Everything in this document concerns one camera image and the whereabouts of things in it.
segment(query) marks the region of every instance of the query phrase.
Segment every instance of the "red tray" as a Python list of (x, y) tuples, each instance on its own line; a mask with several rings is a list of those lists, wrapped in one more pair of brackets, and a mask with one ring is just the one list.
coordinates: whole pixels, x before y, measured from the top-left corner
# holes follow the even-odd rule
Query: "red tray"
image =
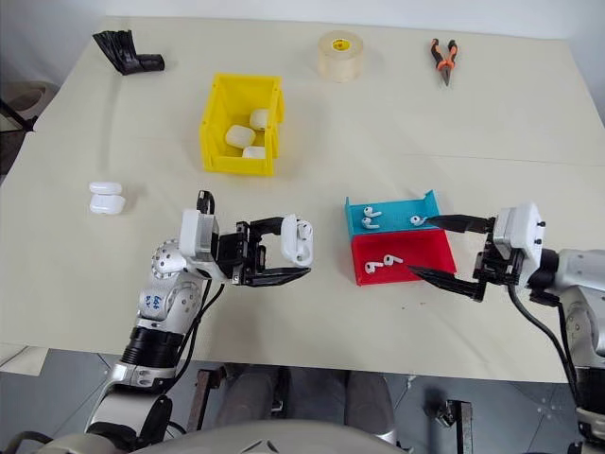
[[(441, 229), (357, 235), (353, 237), (351, 251), (359, 286), (420, 280), (406, 265), (456, 272), (450, 244)], [(365, 272), (366, 262), (382, 262), (388, 253), (403, 258), (404, 263), (376, 268), (372, 274)]]

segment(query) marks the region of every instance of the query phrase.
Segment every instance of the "yellow plastic bin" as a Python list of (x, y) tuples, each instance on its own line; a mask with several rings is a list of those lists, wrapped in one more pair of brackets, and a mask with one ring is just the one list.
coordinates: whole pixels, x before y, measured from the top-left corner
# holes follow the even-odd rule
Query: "yellow plastic bin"
[[(272, 76), (216, 74), (199, 126), (201, 160), (211, 172), (273, 175), (278, 156), (277, 125), (284, 120), (282, 80)], [(253, 145), (265, 147), (265, 159), (242, 158), (241, 148), (225, 142), (232, 125), (249, 126), (254, 109), (268, 109), (264, 131), (256, 131)]]

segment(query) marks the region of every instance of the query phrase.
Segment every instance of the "white wall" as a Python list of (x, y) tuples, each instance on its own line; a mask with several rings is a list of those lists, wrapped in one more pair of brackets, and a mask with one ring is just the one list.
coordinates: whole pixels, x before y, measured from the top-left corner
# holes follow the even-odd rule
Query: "white wall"
[(61, 84), (105, 14), (315, 21), (566, 39), (605, 121), (605, 0), (0, 0), (0, 75)]

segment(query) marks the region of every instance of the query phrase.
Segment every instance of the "black cable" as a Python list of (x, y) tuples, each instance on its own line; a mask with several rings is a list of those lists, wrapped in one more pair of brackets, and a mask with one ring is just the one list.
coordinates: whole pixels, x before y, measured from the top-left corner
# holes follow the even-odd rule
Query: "black cable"
[(519, 312), (521, 312), (521, 315), (523, 315), (527, 319), (528, 322), (530, 322), (531, 324), (536, 326), (538, 329), (540, 329), (540, 331), (545, 333), (546, 336), (552, 342), (552, 344), (555, 346), (555, 349), (557, 350), (557, 354), (559, 354), (559, 359), (561, 360), (563, 369), (565, 370), (565, 376), (567, 377), (567, 382), (569, 383), (569, 389), (571, 391), (571, 395), (574, 397), (574, 402), (576, 402), (576, 405), (577, 405), (578, 404), (578, 391), (577, 391), (577, 387), (576, 387), (576, 374), (573, 371), (573, 366), (570, 364), (570, 362), (568, 360), (568, 356), (566, 356), (565, 352), (563, 352), (563, 349), (561, 348), (561, 345), (559, 344), (557, 337), (548, 328), (548, 326), (546, 326), (545, 324), (540, 322), (538, 319), (536, 319), (533, 315), (531, 315), (529, 313), (529, 311), (525, 308), (525, 306), (523, 306), (523, 304), (521, 303), (521, 300), (519, 300), (519, 297), (517, 296), (517, 291), (513, 284), (507, 285), (507, 288), (509, 289), (509, 296), (510, 296), (510, 299), (512, 300), (512, 303), (517, 308), (517, 310)]
[(557, 310), (559, 311), (559, 329), (561, 330), (561, 339), (563, 341), (563, 351), (567, 356), (567, 361), (571, 366), (572, 374), (574, 375), (574, 386), (576, 386), (576, 391), (578, 390), (578, 376), (576, 375), (576, 368), (574, 367), (574, 363), (571, 360), (571, 353), (569, 352), (569, 343), (567, 342), (567, 328), (565, 326), (565, 312), (563, 311), (563, 305), (561, 303), (557, 304)]
[(187, 433), (187, 431), (183, 428), (183, 426), (181, 426), (179, 423), (175, 423), (174, 421), (168, 421), (168, 426), (171, 428), (175, 428), (183, 435), (185, 433)]
[(199, 191), (196, 208), (201, 213), (213, 215), (215, 213), (215, 197), (212, 195), (212, 192), (204, 190)]
[(40, 432), (34, 432), (33, 430), (26, 430), (25, 432), (18, 433), (9, 442), (9, 445), (4, 451), (4, 454), (15, 454), (19, 450), (19, 446), (23, 440), (33, 440), (34, 442), (42, 443), (46, 445), (53, 441), (52, 438), (44, 435)]
[(211, 279), (211, 280), (209, 280), (209, 281), (206, 283), (206, 287), (205, 287), (205, 289), (204, 289), (204, 293), (203, 293), (203, 295), (201, 296), (201, 304), (199, 305), (199, 311), (198, 311), (198, 315), (196, 315), (196, 317), (195, 317), (195, 318), (193, 319), (193, 321), (191, 322), (191, 326), (189, 326), (189, 329), (187, 330), (187, 334), (185, 334), (185, 337), (184, 337), (184, 339), (182, 340), (181, 347), (179, 347), (179, 352), (178, 352), (178, 354), (177, 354), (177, 361), (176, 361), (176, 363), (175, 363), (175, 366), (176, 366), (177, 364), (179, 364), (179, 361), (181, 360), (181, 357), (182, 357), (182, 352), (184, 351), (185, 347), (187, 346), (187, 341), (189, 341), (189, 337), (191, 336), (191, 333), (192, 333), (192, 331), (193, 331), (193, 326), (194, 326), (194, 324), (195, 324), (196, 320), (197, 320), (198, 318), (200, 318), (200, 315), (199, 315), (199, 314), (200, 314), (200, 312), (201, 312), (201, 311), (204, 309), (204, 304), (206, 303), (206, 299), (208, 298), (208, 293), (210, 293), (210, 286), (211, 286), (211, 284), (212, 284), (212, 279)]
[[(206, 288), (209, 288), (209, 287), (210, 287), (210, 282), (208, 282)], [(201, 307), (201, 309), (198, 312), (198, 315), (191, 323), (191, 328), (189, 328), (189, 332), (187, 332), (187, 337), (189, 336), (189, 333), (191, 333), (191, 339), (189, 341), (189, 351), (187, 352), (187, 358), (185, 359), (185, 363), (182, 365), (177, 376), (174, 377), (174, 381), (172, 382), (170, 387), (165, 391), (165, 393), (170, 391), (172, 389), (172, 387), (174, 387), (174, 385), (177, 384), (177, 382), (182, 378), (185, 371), (187, 370), (187, 367), (189, 367), (189, 363), (191, 362), (191, 357), (193, 356), (193, 350), (196, 346), (196, 336), (198, 335), (198, 326), (199, 326), (199, 322), (201, 321), (201, 317), (206, 313), (206, 311), (210, 308), (210, 306), (215, 303), (215, 301), (218, 299), (218, 297), (220, 296), (220, 294), (223, 292), (224, 289), (225, 289), (225, 285), (221, 284), (220, 287), (218, 288), (218, 290), (216, 291), (215, 296), (212, 297), (212, 299), (208, 302), (208, 304), (206, 306)]]

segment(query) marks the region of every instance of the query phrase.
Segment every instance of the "blue tray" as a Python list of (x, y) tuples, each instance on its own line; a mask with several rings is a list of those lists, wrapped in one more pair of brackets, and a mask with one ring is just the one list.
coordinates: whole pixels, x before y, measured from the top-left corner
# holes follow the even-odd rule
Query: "blue tray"
[[(380, 225), (379, 229), (369, 230), (361, 225), (361, 219), (364, 218), (363, 209), (366, 206), (371, 206), (374, 212), (382, 212), (381, 216), (372, 218), (372, 224)], [(351, 240), (355, 235), (435, 229), (435, 226), (426, 223), (416, 227), (409, 219), (414, 215), (420, 216), (421, 218), (430, 218), (432, 216), (438, 216), (440, 213), (434, 191), (427, 192), (424, 195), (424, 199), (413, 201), (381, 201), (378, 203), (364, 203), (361, 205), (351, 205), (349, 203), (349, 198), (347, 197), (347, 200), (344, 203), (344, 211), (347, 216), (349, 239)]]

